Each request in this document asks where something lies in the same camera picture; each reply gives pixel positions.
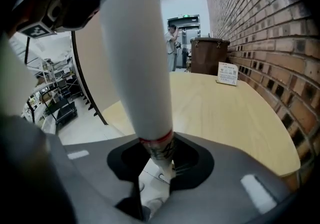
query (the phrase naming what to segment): tiled floor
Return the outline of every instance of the tiled floor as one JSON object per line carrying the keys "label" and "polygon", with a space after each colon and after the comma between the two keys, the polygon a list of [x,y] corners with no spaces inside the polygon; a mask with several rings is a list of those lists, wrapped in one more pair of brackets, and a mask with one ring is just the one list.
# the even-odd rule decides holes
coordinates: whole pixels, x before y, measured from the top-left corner
{"label": "tiled floor", "polygon": [[[63,145],[97,142],[114,139],[123,134],[112,126],[105,126],[99,116],[94,117],[95,110],[88,110],[89,104],[85,104],[83,97],[74,100],[78,117],[59,130],[58,136]],[[159,179],[158,167],[149,160],[139,176],[144,189],[141,192],[141,203],[146,205],[148,201],[156,198],[168,198],[169,184]]]}

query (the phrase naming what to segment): brown bin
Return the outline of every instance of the brown bin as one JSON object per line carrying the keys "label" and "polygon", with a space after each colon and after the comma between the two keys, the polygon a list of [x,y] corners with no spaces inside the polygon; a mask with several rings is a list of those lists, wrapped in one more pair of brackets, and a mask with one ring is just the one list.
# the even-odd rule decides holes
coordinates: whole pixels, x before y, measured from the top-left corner
{"label": "brown bin", "polygon": [[219,62],[227,59],[230,41],[220,38],[194,38],[191,41],[191,72],[218,74]]}

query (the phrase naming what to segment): white cylinder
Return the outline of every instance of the white cylinder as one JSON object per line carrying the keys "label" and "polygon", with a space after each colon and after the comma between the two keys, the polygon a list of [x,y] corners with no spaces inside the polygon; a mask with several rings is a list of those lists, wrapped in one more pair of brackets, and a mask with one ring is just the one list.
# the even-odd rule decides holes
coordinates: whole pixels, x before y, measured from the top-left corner
{"label": "white cylinder", "polygon": [[100,17],[110,73],[136,135],[167,135],[173,121],[160,0],[106,0]]}

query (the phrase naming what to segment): wooden table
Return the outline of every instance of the wooden table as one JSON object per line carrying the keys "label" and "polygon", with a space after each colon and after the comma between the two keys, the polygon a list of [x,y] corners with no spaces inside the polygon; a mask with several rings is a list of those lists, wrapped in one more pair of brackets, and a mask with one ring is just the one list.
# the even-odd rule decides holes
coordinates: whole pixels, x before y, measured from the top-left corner
{"label": "wooden table", "polygon": [[[170,73],[173,129],[239,148],[280,176],[300,168],[296,148],[277,114],[247,83],[216,76]],[[124,135],[134,134],[121,102],[102,113]]]}

